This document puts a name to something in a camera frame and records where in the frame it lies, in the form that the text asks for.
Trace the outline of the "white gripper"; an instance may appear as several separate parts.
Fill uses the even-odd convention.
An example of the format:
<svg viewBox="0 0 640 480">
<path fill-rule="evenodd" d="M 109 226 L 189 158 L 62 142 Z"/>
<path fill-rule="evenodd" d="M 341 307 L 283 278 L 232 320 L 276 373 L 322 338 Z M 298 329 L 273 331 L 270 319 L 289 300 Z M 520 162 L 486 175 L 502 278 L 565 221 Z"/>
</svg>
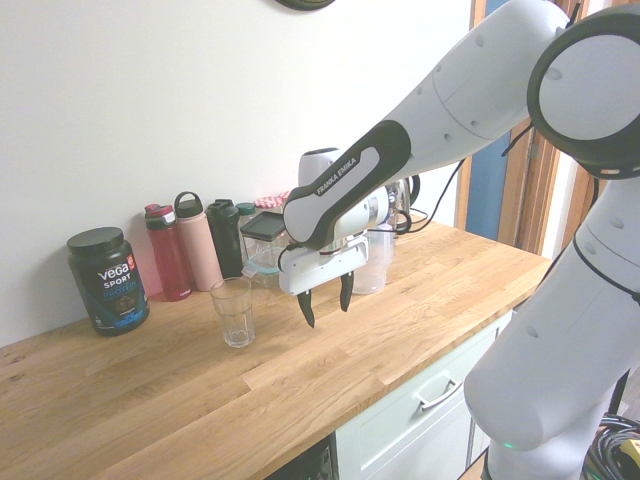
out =
<svg viewBox="0 0 640 480">
<path fill-rule="evenodd" d="M 369 256 L 368 240 L 364 235 L 349 239 L 334 253 L 324 254 L 296 244 L 281 252 L 279 286 L 297 295 L 298 305 L 307 322 L 315 327 L 311 289 L 340 277 L 340 308 L 347 312 L 353 293 L 354 270 L 364 266 Z"/>
</svg>

